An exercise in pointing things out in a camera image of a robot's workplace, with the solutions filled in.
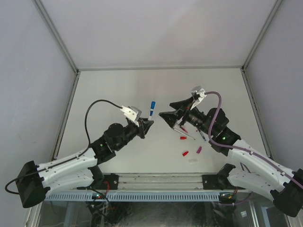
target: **small object on table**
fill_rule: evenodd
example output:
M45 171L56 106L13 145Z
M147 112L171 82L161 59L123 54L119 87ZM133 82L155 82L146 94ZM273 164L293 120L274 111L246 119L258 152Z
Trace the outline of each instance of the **small object on table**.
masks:
M201 150L202 150L202 147L200 146L199 149L197 150L197 154L200 154Z
M189 153L189 151L185 151L185 152L182 154L183 157L185 157L188 153Z
M192 159L188 160L188 162L189 162L190 164L194 164L194 163L198 162L198 159L192 158Z
M203 132L200 131L200 130L198 130L198 131L199 131L200 135L202 136L202 138L204 139L204 141L207 142L207 139L206 139L205 136L203 135Z
M180 126L180 128L181 128L184 132L188 133L188 131L187 131L185 128L183 128L182 126Z
M150 115L148 117L149 121L152 119L152 114L153 114L153 110L155 109L155 105L156 105L156 102L152 101L151 102L151 111L150 111Z

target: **white wall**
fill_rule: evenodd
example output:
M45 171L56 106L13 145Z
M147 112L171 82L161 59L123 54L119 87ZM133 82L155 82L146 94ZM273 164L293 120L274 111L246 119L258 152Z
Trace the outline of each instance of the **white wall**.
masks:
M303 1L286 0L248 68L279 162L303 168Z
M42 0L80 69L242 66L276 0Z
M32 1L1 1L0 31L0 220L19 227L26 209L4 186L50 158L74 75Z

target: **purple marker cap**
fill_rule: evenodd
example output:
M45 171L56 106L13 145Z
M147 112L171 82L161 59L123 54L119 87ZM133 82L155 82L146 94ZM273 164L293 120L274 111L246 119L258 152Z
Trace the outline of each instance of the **purple marker cap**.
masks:
M197 150L197 154L200 154L201 150L202 150L202 147L199 147L199 149Z

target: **blue marker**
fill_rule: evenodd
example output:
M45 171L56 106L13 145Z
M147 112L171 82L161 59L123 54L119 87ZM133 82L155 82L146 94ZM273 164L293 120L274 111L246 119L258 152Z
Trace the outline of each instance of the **blue marker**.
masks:
M153 110L155 109L156 102L152 101L151 102L151 111L150 111L150 116L148 117L148 120L150 121L152 119L152 114Z

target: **white tabletop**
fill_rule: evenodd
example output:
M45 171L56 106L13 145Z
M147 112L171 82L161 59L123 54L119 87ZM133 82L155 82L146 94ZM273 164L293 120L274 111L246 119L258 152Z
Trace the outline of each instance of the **white tabletop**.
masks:
M58 158L71 155L88 144L84 116L89 105L97 99L107 99L117 105L136 106L141 117L148 117L151 101L156 102L154 125L144 140L134 138L116 152L117 156L100 165L104 173L213 173L225 163L239 165L215 152L203 141L195 128L185 128L196 140L180 140L158 115L173 111L169 104L191 97L193 87L201 85L206 91L218 91L223 98L222 109L230 120L228 127L253 148L266 154L240 69L191 70L116 70L83 71L76 88ZM205 114L217 107L218 98L208 95L198 106ZM102 136L112 123L126 126L123 113L108 103L94 105L88 116L91 141ZM202 151L197 154L199 146ZM182 153L189 151L185 157ZM198 162L190 164L196 158Z

